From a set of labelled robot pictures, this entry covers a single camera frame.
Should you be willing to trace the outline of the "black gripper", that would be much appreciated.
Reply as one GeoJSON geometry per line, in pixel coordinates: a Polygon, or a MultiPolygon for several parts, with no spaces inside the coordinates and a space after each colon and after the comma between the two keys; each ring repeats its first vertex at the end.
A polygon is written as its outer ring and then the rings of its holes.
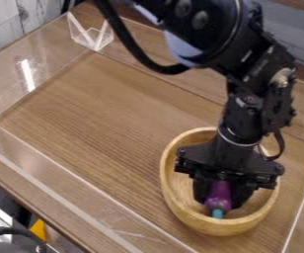
{"type": "Polygon", "coordinates": [[[174,171],[193,180],[194,200],[203,204],[217,181],[228,181],[232,186],[233,209],[238,209],[258,188],[273,190],[284,174],[284,167],[276,162],[285,149],[281,132],[274,139],[278,153],[266,155],[258,143],[232,144],[218,133],[211,141],[183,145],[175,152],[174,171]]]}

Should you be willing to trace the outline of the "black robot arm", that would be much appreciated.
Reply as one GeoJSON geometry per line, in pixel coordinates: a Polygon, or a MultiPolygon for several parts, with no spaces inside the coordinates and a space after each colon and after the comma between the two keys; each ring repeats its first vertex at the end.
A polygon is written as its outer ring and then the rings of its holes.
{"type": "Polygon", "coordinates": [[[178,62],[159,65],[139,47],[110,0],[95,6],[135,59],[150,70],[179,74],[210,68],[228,80],[228,103],[211,141],[181,146],[174,171],[193,179],[193,198],[207,205],[226,199],[240,208],[260,189],[274,189],[284,167],[264,154],[261,140],[273,135],[285,148],[281,129],[296,117],[292,90],[294,57],[264,29],[256,0],[131,0],[162,28],[178,62]]]}

